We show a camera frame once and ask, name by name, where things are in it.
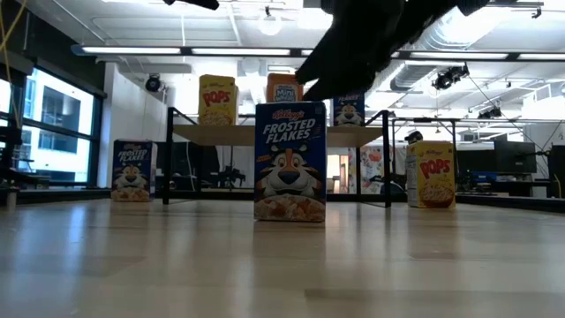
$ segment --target air duct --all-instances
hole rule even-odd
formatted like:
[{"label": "air duct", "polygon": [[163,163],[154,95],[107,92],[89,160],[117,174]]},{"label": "air duct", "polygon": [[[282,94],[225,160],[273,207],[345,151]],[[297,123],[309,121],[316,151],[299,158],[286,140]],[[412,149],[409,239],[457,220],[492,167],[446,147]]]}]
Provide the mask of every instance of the air duct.
[{"label": "air duct", "polygon": [[[508,8],[485,8],[465,17],[455,8],[438,19],[422,34],[420,39],[405,49],[414,50],[465,50],[489,34],[507,17]],[[409,91],[437,67],[428,65],[406,65],[393,61],[375,81],[379,90]],[[391,73],[396,76],[384,81]]]}]

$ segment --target ceiling light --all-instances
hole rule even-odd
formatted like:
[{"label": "ceiling light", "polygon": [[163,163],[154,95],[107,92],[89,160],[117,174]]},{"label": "ceiling light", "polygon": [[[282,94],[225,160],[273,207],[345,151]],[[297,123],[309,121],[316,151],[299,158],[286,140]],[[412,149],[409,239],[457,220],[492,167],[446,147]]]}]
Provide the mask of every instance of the ceiling light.
[{"label": "ceiling light", "polygon": [[281,32],[283,22],[278,15],[268,14],[259,19],[259,30],[264,35],[276,35]]},{"label": "ceiling light", "polygon": [[520,54],[519,60],[565,60],[564,54]]},{"label": "ceiling light", "polygon": [[85,53],[116,55],[178,55],[180,48],[143,47],[83,47]]},{"label": "ceiling light", "polygon": [[211,56],[256,56],[256,57],[276,57],[289,56],[289,49],[217,49],[217,48],[197,48],[192,49],[193,55],[211,55]]},{"label": "ceiling light", "polygon": [[465,62],[455,62],[455,61],[406,61],[406,65],[417,65],[417,66],[465,66]]},{"label": "ceiling light", "polygon": [[481,52],[412,52],[410,58],[427,58],[440,60],[503,60],[506,53]]},{"label": "ceiling light", "polygon": [[300,11],[297,25],[307,30],[328,30],[334,22],[334,16],[318,8],[304,8]]}]

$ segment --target tony the tiger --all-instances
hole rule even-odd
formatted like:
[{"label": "tony the tiger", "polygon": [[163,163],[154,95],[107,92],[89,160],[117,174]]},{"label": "tony the tiger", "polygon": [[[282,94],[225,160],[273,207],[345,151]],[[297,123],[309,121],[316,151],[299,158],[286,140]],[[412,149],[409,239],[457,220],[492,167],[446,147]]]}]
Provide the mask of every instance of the tony the tiger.
[{"label": "tony the tiger", "polygon": [[260,196],[267,198],[292,194],[319,200],[322,178],[320,173],[306,162],[304,154],[307,151],[306,144],[298,149],[272,145],[273,160],[260,172],[260,180],[256,185]]}]

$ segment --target cable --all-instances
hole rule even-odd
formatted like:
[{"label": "cable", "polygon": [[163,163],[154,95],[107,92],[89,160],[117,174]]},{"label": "cable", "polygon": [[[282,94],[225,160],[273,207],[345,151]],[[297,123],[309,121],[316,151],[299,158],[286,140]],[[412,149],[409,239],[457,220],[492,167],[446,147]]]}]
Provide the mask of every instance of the cable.
[{"label": "cable", "polygon": [[27,5],[27,0],[24,0],[21,6],[19,7],[18,15],[16,15],[15,20],[11,23],[11,26],[8,28],[8,33],[6,33],[6,36],[2,39],[2,44],[0,44],[0,49],[3,49],[8,43],[8,40],[10,40],[11,33],[14,32],[14,29],[16,28],[16,25],[21,19],[22,14],[24,14],[26,5]]},{"label": "cable", "polygon": [[555,181],[557,181],[557,188],[559,189],[559,199],[561,199],[562,198],[562,196],[561,196],[561,181],[559,180],[559,178],[557,178],[556,174],[554,174],[554,177],[555,177]]},{"label": "cable", "polygon": [[541,176],[543,178],[549,178],[549,174],[547,173],[546,168],[544,168],[541,163],[536,163],[537,167],[539,168],[539,173],[541,173]]},{"label": "cable", "polygon": [[186,161],[188,162],[188,171],[190,171],[190,175],[188,177],[190,177],[191,179],[192,190],[196,191],[196,188],[194,187],[194,180],[192,180],[192,166],[191,166],[191,158],[188,155],[188,145],[189,143],[186,142]]},{"label": "cable", "polygon": [[551,136],[549,136],[549,138],[547,139],[546,143],[544,144],[544,147],[541,149],[541,151],[546,151],[546,146],[549,143],[549,141],[551,141],[551,139],[554,137],[555,133],[557,133],[557,130],[559,129],[559,127],[561,126],[561,123],[563,123],[563,120],[559,121],[559,124],[557,124],[557,126],[555,127],[554,132],[551,134]]},{"label": "cable", "polygon": [[[11,23],[11,26],[8,28],[8,33],[5,32],[4,29],[4,14],[2,12],[2,6],[0,5],[0,27],[2,28],[2,44],[0,44],[0,50],[4,51],[4,63],[6,65],[6,76],[8,77],[8,82],[10,83],[11,86],[11,72],[10,72],[10,60],[8,59],[8,48],[7,43],[8,40],[10,40],[11,37],[11,33],[14,31],[14,29],[16,28],[16,25],[18,24],[18,22],[21,20],[22,14],[24,13],[24,10],[26,9],[26,4],[27,4],[27,0],[24,0],[24,2],[21,4],[21,6],[19,7],[19,11],[18,11],[18,15],[16,15],[15,20],[13,20],[13,22]],[[16,120],[16,127],[21,128],[21,124],[19,122],[19,108],[18,105],[16,104],[16,102],[14,101],[13,98],[13,91],[10,89],[10,100],[11,100],[11,106],[14,112],[14,118]]]},{"label": "cable", "polygon": [[[494,106],[494,107],[498,107],[496,106],[496,104],[493,102],[493,100],[491,100],[486,94],[485,92],[480,88],[479,85],[477,85],[477,83],[475,82],[475,80],[469,76],[469,80],[471,80],[473,82],[473,84],[475,84],[475,87],[477,87],[478,91]],[[501,114],[508,120],[509,123],[511,123],[527,140],[529,140],[531,143],[533,143],[536,147],[538,147],[541,151],[544,151],[544,149],[542,147],[540,147],[534,140],[532,140],[530,137],[528,137],[525,133],[524,130],[520,127],[518,127],[518,125],[516,125],[514,122],[512,122],[512,120],[508,117],[506,117],[506,115],[504,115],[504,113],[501,111]]]}]

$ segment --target pops cereal box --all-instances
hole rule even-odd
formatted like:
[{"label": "pops cereal box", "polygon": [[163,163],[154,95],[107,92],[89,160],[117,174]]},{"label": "pops cereal box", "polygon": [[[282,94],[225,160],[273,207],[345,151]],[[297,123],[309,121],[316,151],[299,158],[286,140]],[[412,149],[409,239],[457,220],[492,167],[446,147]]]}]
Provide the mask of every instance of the pops cereal box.
[{"label": "pops cereal box", "polygon": [[199,121],[201,125],[237,123],[236,79],[226,76],[200,76]]},{"label": "pops cereal box", "polygon": [[257,105],[255,219],[326,219],[326,106],[323,102]]},{"label": "pops cereal box", "polygon": [[151,140],[114,141],[112,199],[146,202],[154,198],[157,145]]},{"label": "pops cereal box", "polygon": [[456,204],[453,145],[419,141],[408,146],[408,204],[416,208],[452,208]]},{"label": "pops cereal box", "polygon": [[334,98],[334,126],[365,125],[365,94],[356,93]]},{"label": "pops cereal box", "polygon": [[304,87],[290,74],[270,73],[267,76],[267,102],[301,102]]}]

